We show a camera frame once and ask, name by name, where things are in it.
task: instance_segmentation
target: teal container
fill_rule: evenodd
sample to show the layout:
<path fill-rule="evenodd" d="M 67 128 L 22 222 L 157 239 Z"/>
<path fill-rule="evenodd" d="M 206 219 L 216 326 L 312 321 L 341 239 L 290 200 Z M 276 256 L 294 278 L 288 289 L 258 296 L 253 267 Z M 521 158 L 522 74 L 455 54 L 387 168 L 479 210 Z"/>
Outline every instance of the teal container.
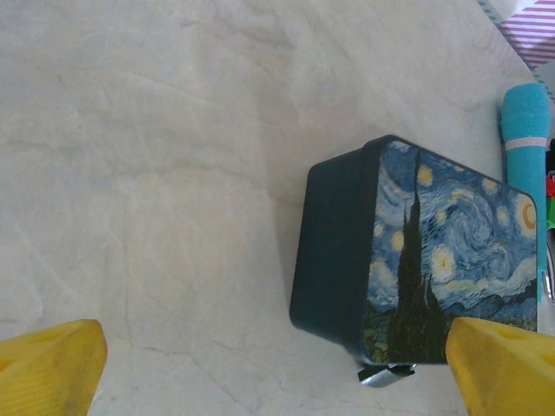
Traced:
<path fill-rule="evenodd" d="M 507 181 L 529 193 L 536 205 L 538 278 L 547 272 L 545 145 L 551 129 L 550 101 L 541 84 L 524 84 L 506 92 L 501 130 L 506 143 Z M 541 285 L 538 299 L 541 300 Z"/>

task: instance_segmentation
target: pink striped cloth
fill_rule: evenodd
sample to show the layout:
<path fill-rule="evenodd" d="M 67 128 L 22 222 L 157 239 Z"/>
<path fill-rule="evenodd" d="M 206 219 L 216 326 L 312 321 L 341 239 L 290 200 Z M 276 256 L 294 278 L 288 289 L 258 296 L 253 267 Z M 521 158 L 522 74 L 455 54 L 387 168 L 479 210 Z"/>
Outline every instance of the pink striped cloth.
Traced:
<path fill-rule="evenodd" d="M 502 22 L 499 30 L 530 68 L 555 61 L 555 0 L 538 0 Z"/>

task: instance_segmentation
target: crescent moon painting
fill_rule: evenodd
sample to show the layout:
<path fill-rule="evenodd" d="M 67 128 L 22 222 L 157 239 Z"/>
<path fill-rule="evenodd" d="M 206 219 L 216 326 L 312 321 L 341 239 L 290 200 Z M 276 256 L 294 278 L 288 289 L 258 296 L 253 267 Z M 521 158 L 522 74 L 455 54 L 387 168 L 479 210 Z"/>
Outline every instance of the crescent moon painting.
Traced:
<path fill-rule="evenodd" d="M 404 142 L 382 150 L 363 344 L 375 363 L 445 362 L 453 319 L 536 329 L 527 195 Z"/>

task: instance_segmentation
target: box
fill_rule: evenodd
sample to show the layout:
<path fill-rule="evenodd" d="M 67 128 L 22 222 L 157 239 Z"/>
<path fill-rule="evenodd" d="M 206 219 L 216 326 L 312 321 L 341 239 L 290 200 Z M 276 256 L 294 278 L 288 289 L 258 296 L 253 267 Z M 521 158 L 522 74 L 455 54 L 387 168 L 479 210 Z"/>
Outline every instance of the box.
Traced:
<path fill-rule="evenodd" d="M 532 199 L 395 136 L 310 169 L 291 320 L 368 364 L 445 363 L 456 316 L 536 329 Z"/>

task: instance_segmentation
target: white band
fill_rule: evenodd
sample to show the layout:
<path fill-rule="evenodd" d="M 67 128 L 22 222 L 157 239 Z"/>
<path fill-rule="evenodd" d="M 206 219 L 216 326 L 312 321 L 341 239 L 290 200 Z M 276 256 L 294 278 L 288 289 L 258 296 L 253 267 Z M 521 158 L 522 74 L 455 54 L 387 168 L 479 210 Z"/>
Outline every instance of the white band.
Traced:
<path fill-rule="evenodd" d="M 547 147 L 545 137 L 525 137 L 524 139 L 510 140 L 505 143 L 505 150 L 518 149 L 519 147 Z"/>

